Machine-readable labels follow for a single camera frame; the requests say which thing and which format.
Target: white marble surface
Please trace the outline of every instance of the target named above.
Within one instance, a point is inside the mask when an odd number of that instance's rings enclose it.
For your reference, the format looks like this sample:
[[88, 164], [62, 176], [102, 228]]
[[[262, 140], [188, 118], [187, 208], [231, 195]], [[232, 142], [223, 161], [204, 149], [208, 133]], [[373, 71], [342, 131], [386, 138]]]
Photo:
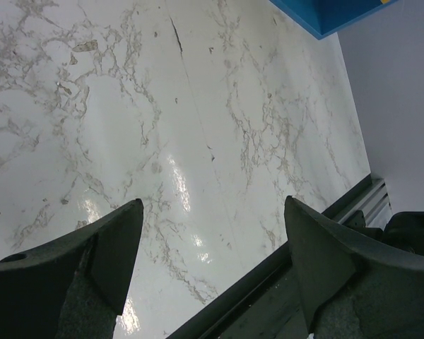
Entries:
[[0, 258], [133, 199], [116, 338], [164, 338], [369, 173], [336, 35], [267, 0], [0, 1]]

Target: dirt spot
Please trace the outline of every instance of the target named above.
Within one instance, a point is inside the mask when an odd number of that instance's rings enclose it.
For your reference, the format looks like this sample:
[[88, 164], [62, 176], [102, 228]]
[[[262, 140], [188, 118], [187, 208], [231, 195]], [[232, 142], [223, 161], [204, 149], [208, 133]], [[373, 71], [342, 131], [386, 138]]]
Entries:
[[78, 221], [77, 222], [77, 226], [76, 226], [76, 230], [81, 229], [82, 227], [85, 227], [88, 224], [88, 221], [84, 220], [84, 221]]
[[75, 58], [73, 53], [71, 53], [71, 60], [69, 62], [70, 65], [76, 65], [78, 63], [78, 60]]
[[98, 48], [98, 41], [97, 40], [91, 40], [87, 41], [84, 44], [78, 44], [72, 49], [72, 52], [89, 52], [94, 51]]
[[162, 172], [162, 166], [158, 162], [153, 162], [151, 165], [151, 172], [154, 174]]

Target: blue box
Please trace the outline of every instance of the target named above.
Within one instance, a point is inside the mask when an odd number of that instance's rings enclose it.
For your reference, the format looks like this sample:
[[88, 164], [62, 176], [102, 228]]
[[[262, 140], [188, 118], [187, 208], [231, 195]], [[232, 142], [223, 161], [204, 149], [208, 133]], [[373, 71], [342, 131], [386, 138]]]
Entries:
[[368, 16], [397, 0], [270, 0], [317, 39]]

